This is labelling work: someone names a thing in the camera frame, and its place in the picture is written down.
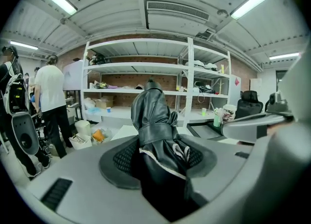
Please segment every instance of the cardboard box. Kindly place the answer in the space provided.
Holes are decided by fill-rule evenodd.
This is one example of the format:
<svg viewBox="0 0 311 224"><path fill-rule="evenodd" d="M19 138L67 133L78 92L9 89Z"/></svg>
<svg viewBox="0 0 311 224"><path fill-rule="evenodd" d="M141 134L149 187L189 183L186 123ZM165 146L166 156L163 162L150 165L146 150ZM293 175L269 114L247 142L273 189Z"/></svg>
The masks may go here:
<svg viewBox="0 0 311 224"><path fill-rule="evenodd" d="M113 97L114 96L103 96L101 99L94 99L95 106L102 109L113 107Z"/></svg>

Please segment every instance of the black office chair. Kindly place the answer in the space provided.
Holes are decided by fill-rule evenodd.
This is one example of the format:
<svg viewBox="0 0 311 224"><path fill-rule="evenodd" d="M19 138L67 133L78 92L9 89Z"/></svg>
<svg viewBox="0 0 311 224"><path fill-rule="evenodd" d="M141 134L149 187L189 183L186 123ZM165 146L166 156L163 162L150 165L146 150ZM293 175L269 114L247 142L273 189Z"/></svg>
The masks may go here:
<svg viewBox="0 0 311 224"><path fill-rule="evenodd" d="M235 119L261 113L263 103L258 101L256 91L245 91L238 101Z"/></svg>

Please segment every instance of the white shelving unit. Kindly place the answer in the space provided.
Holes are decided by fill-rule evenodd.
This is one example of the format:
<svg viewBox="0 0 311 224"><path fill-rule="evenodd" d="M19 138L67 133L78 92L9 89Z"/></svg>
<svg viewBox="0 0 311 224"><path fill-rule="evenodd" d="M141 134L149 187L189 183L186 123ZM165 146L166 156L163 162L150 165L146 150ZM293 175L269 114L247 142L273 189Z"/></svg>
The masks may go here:
<svg viewBox="0 0 311 224"><path fill-rule="evenodd" d="M103 54L106 58L110 58L113 62L108 64L89 66L87 53L92 50ZM177 61L177 64L166 63L151 63L151 62L117 62L119 57L164 57L171 58ZM216 63L223 59L228 60L228 68L225 69L227 74L216 71L211 71L194 66L194 60L200 60L204 63ZM188 65L183 65L183 60L188 60ZM181 86L181 78L186 76L188 79L187 92L179 91L163 91L165 95L175 95L175 109L179 111L180 96L186 96L186 107L184 115L179 114L179 121L183 121L186 127L189 121L212 119L213 111L209 110L206 116L201 115L201 109L191 109L193 97L213 97L223 98L229 101L230 86L228 86L227 94L208 94L197 93L193 91L193 83L196 79L211 80L212 85L215 85L221 79L229 79L231 76L231 60L230 53L220 53L205 47L193 44L192 38L188 38L187 42L180 42L166 39L152 38L135 38L122 39L110 42L99 43L95 45L86 44L83 57L83 77L81 78L81 99L82 99L82 114L84 119L86 116L94 115L100 117L111 117L118 119L130 119L130 107L113 107L111 113L106 110L101 110L96 113L89 113L84 109L84 93L132 93L140 94L142 90L138 89L89 89L87 85L87 75L90 71L95 71L102 74L159 74L177 76L177 86Z"/></svg>

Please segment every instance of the brick wall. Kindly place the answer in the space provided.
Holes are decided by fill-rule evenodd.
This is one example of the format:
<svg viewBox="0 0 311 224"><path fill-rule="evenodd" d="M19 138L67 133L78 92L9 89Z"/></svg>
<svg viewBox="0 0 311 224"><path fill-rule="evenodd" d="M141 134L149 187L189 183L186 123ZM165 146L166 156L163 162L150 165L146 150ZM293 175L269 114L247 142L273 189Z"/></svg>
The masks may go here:
<svg viewBox="0 0 311 224"><path fill-rule="evenodd" d="M119 40L119 39L127 39L127 38L165 38L161 35L155 35L155 34L133 34L133 35L120 35L116 37L110 37L110 38L104 38L101 40L97 40L94 42L91 42L91 45L105 42L105 41L112 41L112 40ZM73 62L74 58L83 58L83 53L85 50L85 46L81 46L78 48L75 48L61 56L59 56L59 63L58 67L60 69L63 68L63 66L66 66ZM92 56L92 51L89 51L88 56ZM114 58L112 59L113 62L158 62L158 63L170 63L170 64L176 64L176 59L170 59L170 58L161 58L161 57L120 57L120 58ZM223 60L219 62L218 65L224 64L224 66L227 66L227 61ZM232 74L239 76L242 80L241 90L246 91L249 90L249 83L251 78L257 78L257 72L249 68L246 64L242 63L240 60L231 57L231 70ZM113 74L113 75L103 75L102 81L106 82L110 85L114 86L133 86L135 87L138 84L144 85L147 80L150 77L153 77L156 81L161 83L164 90L172 90L174 91L176 88L176 76L168 76L168 75L147 75L147 74ZM90 82L100 81L100 75L99 73L91 72L88 74L88 84ZM187 86L187 79L182 79L182 86ZM114 98L114 105L117 106L130 106L134 100L134 98L137 96L137 94L103 94L103 95L115 95ZM86 97L91 98L99 98L99 93L86 93ZM167 95L166 100L168 103L168 106L171 108L174 108L175 105L175 96ZM209 98L203 98L199 97L199 101L197 97L193 97L192 99L192 107L193 108L202 108L209 106ZM183 108L186 105L186 97L181 96L180 99L180 107Z"/></svg>

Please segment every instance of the black pants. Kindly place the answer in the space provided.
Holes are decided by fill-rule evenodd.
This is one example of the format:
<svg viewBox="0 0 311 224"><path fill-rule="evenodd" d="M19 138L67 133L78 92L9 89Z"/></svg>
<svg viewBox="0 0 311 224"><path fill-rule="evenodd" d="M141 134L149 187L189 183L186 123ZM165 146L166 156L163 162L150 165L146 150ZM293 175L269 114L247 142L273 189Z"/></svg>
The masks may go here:
<svg viewBox="0 0 311 224"><path fill-rule="evenodd" d="M14 131L13 131L13 128L11 125L11 121L12 121L11 115L7 114L4 118L4 120L5 121L3 121L2 124L3 124L4 129L5 129L5 134L6 134L7 138L9 139L9 141L10 141L10 143L11 143L11 145L15 151L16 157L26 167L26 170L30 175L35 175L36 169L35 169L33 162L31 161L29 156L23 152L23 150L21 149L21 147L19 146L19 144L15 138ZM47 166L49 164L49 158L47 156L45 156L44 153L40 149L35 156L38 158L39 162L41 162L43 166Z"/></svg>
<svg viewBox="0 0 311 224"><path fill-rule="evenodd" d="M58 126L60 127L66 145L72 147L72 144L69 141L69 138L72 137L72 133L69 126L66 106L60 106L44 112L43 120L48 132L49 140L55 146L59 157L64 157L67 153L60 140Z"/></svg>

